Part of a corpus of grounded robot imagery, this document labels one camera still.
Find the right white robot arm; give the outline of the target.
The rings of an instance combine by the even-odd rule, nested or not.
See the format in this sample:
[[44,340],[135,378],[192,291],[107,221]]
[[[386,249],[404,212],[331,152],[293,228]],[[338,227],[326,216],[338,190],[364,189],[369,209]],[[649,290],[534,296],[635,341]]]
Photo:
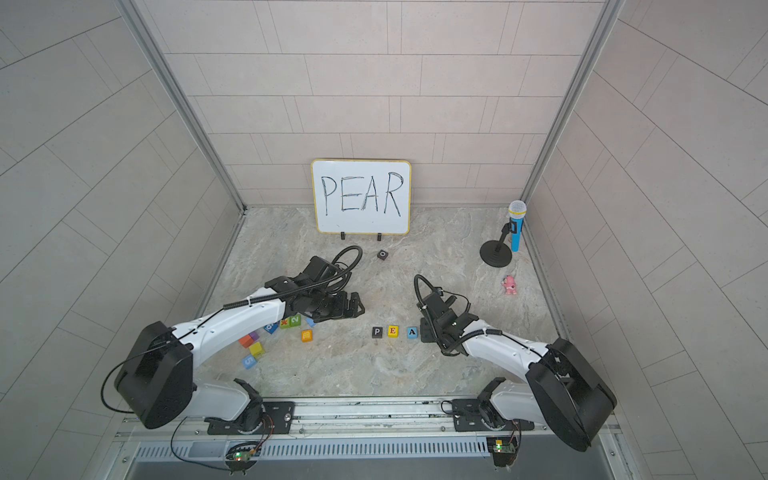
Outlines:
[[527,384],[529,393],[498,377],[478,395],[478,415],[489,427],[518,419],[543,423],[576,451],[591,446],[617,399],[574,344],[563,338],[552,343],[522,339],[469,311],[456,314],[455,298],[443,300],[439,290],[416,297],[422,337],[443,355],[488,361]]

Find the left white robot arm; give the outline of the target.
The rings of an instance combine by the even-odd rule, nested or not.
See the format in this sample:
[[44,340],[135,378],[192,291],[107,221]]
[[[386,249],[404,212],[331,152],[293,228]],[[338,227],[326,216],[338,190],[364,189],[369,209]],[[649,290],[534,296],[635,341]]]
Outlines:
[[296,314],[315,323],[362,315],[359,294],[344,290],[352,270],[338,258],[314,256],[298,275],[269,280],[208,316],[172,327],[154,322],[107,377],[126,402],[127,413],[147,429],[179,417],[201,417],[212,433],[252,433],[263,426],[266,414],[258,391],[242,379],[203,382],[198,368],[251,332]]

